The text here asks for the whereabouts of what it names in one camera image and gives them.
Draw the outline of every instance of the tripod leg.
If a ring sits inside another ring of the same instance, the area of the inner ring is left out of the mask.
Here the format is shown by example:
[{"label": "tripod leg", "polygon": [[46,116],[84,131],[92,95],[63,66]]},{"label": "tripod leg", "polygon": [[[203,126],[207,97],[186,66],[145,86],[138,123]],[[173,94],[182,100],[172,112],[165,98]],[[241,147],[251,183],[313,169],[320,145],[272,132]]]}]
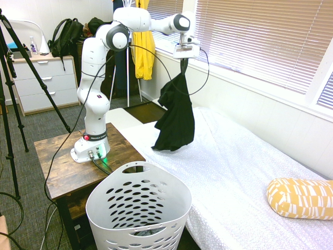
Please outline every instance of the tripod leg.
[{"label": "tripod leg", "polygon": [[24,149],[26,152],[29,152],[28,146],[27,146],[27,142],[25,140],[25,136],[24,136],[24,125],[21,122],[21,118],[20,118],[20,114],[19,114],[19,110],[17,108],[17,104],[15,101],[15,95],[14,92],[12,90],[12,86],[14,85],[14,83],[10,80],[10,76],[9,76],[9,72],[8,72],[8,68],[7,68],[7,64],[6,64],[6,60],[5,60],[5,48],[3,48],[3,41],[5,40],[3,37],[3,34],[0,32],[0,61],[1,61],[1,65],[2,68],[4,70],[4,75],[6,78],[6,85],[8,86],[9,89],[9,93],[10,93],[10,97],[12,100],[12,104],[14,106],[14,110],[15,110],[15,114],[16,114],[16,119],[17,119],[17,123],[18,123],[18,128],[21,131],[21,136],[22,136],[22,140],[23,140],[23,144],[24,144]]},{"label": "tripod leg", "polygon": [[15,188],[15,196],[17,199],[19,199],[20,198],[19,187],[17,184],[17,177],[16,177],[16,170],[15,170],[15,163],[14,163],[14,154],[12,152],[12,144],[11,144],[8,117],[7,117],[6,104],[5,104],[5,94],[4,94],[4,88],[2,85],[1,76],[0,76],[0,103],[1,103],[2,117],[3,117],[3,121],[4,121],[7,148],[8,148],[8,155],[6,156],[6,159],[10,161],[12,180],[14,182],[14,188]]},{"label": "tripod leg", "polygon": [[22,56],[25,58],[27,64],[29,65],[31,71],[35,75],[35,77],[36,77],[38,83],[40,84],[41,88],[44,90],[47,98],[49,99],[49,101],[51,102],[51,104],[54,107],[55,111],[57,112],[57,114],[58,114],[60,120],[62,121],[63,125],[65,126],[66,130],[68,131],[68,133],[70,133],[71,132],[70,127],[67,125],[67,123],[66,123],[65,119],[63,118],[62,114],[60,113],[57,105],[55,104],[54,100],[50,96],[50,94],[49,94],[49,92],[47,90],[47,86],[44,84],[44,82],[41,79],[40,75],[38,74],[37,70],[33,66],[33,64],[31,62],[31,60],[30,60],[27,52],[23,48],[22,43],[20,42],[19,38],[16,36],[14,30],[12,29],[12,26],[10,25],[10,22],[7,20],[7,18],[4,15],[1,15],[1,13],[0,13],[0,20],[2,21],[2,23],[6,27],[9,35],[11,36],[12,40],[15,42],[15,44],[16,44],[17,48],[19,49],[19,51],[21,52]]}]

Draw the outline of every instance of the white laundry basket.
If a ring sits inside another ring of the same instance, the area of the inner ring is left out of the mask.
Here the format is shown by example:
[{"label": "white laundry basket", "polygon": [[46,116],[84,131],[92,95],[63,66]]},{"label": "white laundry basket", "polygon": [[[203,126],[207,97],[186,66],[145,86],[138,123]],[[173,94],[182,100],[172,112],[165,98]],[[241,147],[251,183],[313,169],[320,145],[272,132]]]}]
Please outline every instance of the white laundry basket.
[{"label": "white laundry basket", "polygon": [[[124,173],[136,166],[144,172]],[[98,250],[176,250],[190,208],[188,187],[144,161],[117,169],[86,204]]]}]

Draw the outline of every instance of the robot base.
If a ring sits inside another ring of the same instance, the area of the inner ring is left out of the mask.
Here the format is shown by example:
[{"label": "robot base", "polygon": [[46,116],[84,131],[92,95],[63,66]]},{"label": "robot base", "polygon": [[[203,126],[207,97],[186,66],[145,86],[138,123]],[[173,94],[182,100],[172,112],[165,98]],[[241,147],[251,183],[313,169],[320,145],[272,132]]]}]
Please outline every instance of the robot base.
[{"label": "robot base", "polygon": [[101,155],[102,159],[105,158],[108,152],[110,152],[108,138],[106,137],[100,141],[94,142],[80,138],[71,150],[71,156],[75,162],[85,163],[91,160],[89,158],[90,152],[93,152],[94,159],[99,159],[98,154]]}]

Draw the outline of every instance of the yellow pillow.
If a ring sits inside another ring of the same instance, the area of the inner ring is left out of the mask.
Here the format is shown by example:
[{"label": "yellow pillow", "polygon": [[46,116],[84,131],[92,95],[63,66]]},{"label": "yellow pillow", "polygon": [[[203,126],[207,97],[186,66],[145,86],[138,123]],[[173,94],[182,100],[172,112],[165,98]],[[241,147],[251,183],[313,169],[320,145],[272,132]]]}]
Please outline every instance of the yellow pillow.
[{"label": "yellow pillow", "polygon": [[268,185],[267,200],[284,217],[333,219],[333,181],[274,179]]}]

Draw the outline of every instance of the mattress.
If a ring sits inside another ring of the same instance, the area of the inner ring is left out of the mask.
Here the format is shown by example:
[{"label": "mattress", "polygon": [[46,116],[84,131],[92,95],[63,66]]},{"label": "mattress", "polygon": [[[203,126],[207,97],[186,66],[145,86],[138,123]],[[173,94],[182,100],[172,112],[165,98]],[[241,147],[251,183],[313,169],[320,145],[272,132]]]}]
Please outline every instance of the mattress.
[{"label": "mattress", "polygon": [[151,149],[154,122],[121,133],[189,187],[186,227],[202,250],[333,249],[333,221],[281,217],[266,198],[275,178],[323,178],[210,109],[194,108],[194,116],[194,141],[175,152]]}]

